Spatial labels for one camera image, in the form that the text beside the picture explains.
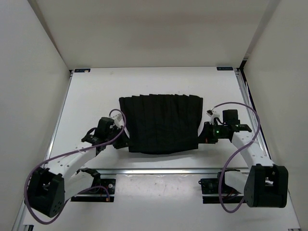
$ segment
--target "purple cable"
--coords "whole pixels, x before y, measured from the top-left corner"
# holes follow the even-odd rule
[[[258,126],[257,126],[257,130],[256,130],[256,133],[255,135],[253,136],[252,140],[248,143],[248,144],[245,144],[243,147],[239,148],[238,150],[235,151],[235,153],[233,153],[230,158],[227,160],[227,162],[225,163],[224,167],[222,168],[221,170],[221,175],[219,177],[219,183],[218,183],[218,197],[219,197],[219,202],[222,206],[222,208],[228,212],[228,213],[234,213],[236,212],[242,205],[242,203],[244,202],[244,197],[242,198],[242,200],[239,202],[239,204],[237,205],[237,207],[234,209],[234,210],[228,210],[224,203],[223,203],[223,198],[222,198],[222,194],[221,194],[221,187],[222,187],[222,180],[223,180],[223,176],[225,175],[225,171],[227,169],[227,166],[229,165],[229,163],[231,162],[231,160],[239,153],[241,152],[242,150],[244,150],[245,148],[248,148],[251,144],[254,143],[254,141],[256,140],[257,138],[257,135],[258,133],[260,132],[260,128],[261,128],[261,123],[260,123],[260,117],[258,116],[257,112],[250,106],[244,104],[244,103],[238,103],[238,102],[226,102],[226,103],[221,103],[221,104],[218,104],[216,105],[214,108],[216,107],[219,107],[219,106],[222,106],[222,105],[225,105],[225,104],[238,104],[238,105],[242,105],[242,106],[245,106],[247,108],[249,108],[251,111],[253,111],[253,113],[256,115],[256,118],[257,118],[257,121],[258,121]]]
[[[51,160],[55,160],[55,159],[58,159],[58,158],[61,158],[61,157],[64,157],[64,156],[68,156],[68,155],[72,155],[72,154],[75,154],[75,153],[79,153],[79,152],[83,152],[83,151],[86,151],[86,150],[89,150],[89,149],[92,149],[92,148],[97,148],[97,147],[101,147],[101,146],[106,146],[106,145],[109,145],[111,143],[113,143],[117,138],[119,138],[119,136],[124,132],[124,129],[126,127],[126,117],[124,115],[124,113],[118,109],[113,109],[111,110],[111,112],[109,113],[109,115],[111,115],[112,112],[114,111],[118,111],[122,114],[123,116],[123,120],[124,120],[124,126],[123,128],[121,129],[121,131],[119,132],[119,134],[117,134],[112,140],[110,141],[107,141],[105,143],[101,143],[101,144],[97,144],[97,145],[94,145],[94,146],[91,146],[91,147],[87,147],[87,148],[82,148],[82,149],[79,149],[79,150],[74,150],[74,151],[71,151],[71,152],[68,152],[68,153],[64,153],[64,154],[61,154],[61,155],[58,155],[58,156],[55,156],[55,157],[52,157],[50,159],[47,159],[47,160],[44,160],[43,162],[39,163],[38,165],[36,165],[29,173],[29,175],[27,176],[26,178],[26,182],[25,182],[25,186],[24,186],[24,197],[25,197],[25,204],[26,204],[26,207],[27,209],[29,210],[29,213],[31,214],[31,216],[40,224],[43,224],[43,225],[49,225],[51,223],[53,223],[55,220],[57,220],[57,218],[59,217],[59,215],[61,214],[61,212],[63,211],[63,208],[64,206],[66,205],[67,201],[64,203],[64,206],[63,208],[61,209],[61,211],[56,215],[56,217],[50,221],[43,221],[41,219],[39,219],[37,217],[37,215],[33,212],[31,206],[30,206],[30,203],[29,203],[29,199],[28,199],[28,193],[27,193],[27,188],[28,188],[28,184],[29,184],[29,181],[30,181],[30,178],[32,176],[32,174],[35,172],[35,170],[37,168],[39,168],[40,166],[42,166],[43,164],[51,161]],[[108,199],[110,200],[110,195],[108,193],[108,190],[104,187],[104,186],[94,186],[94,187],[91,187],[91,188],[88,188],[88,189],[85,189],[81,192],[79,192],[78,194],[80,193],[83,193],[83,192],[86,192],[88,190],[92,190],[92,189],[96,189],[96,188],[102,188],[106,191],[106,194],[107,194],[107,197]]]

